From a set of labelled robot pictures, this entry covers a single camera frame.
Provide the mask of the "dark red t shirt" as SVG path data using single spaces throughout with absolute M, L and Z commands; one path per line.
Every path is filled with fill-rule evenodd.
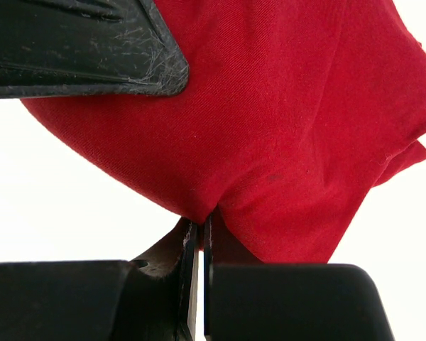
M 426 159 L 426 53 L 392 1 L 158 1 L 176 97 L 26 99 L 88 161 L 265 262 L 326 262 L 369 190 Z

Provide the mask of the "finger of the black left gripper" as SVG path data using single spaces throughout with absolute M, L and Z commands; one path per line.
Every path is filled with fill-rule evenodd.
M 153 1 L 0 1 L 0 99 L 173 96 L 188 77 Z

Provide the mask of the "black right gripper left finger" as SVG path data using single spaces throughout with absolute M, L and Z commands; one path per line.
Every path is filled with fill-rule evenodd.
M 131 261 L 0 263 L 0 340 L 193 340 L 197 226 Z

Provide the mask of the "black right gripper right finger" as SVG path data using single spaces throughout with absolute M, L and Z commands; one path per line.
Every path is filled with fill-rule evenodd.
M 220 215 L 204 224 L 207 340 L 393 340 L 378 290 L 348 264 L 265 264 Z

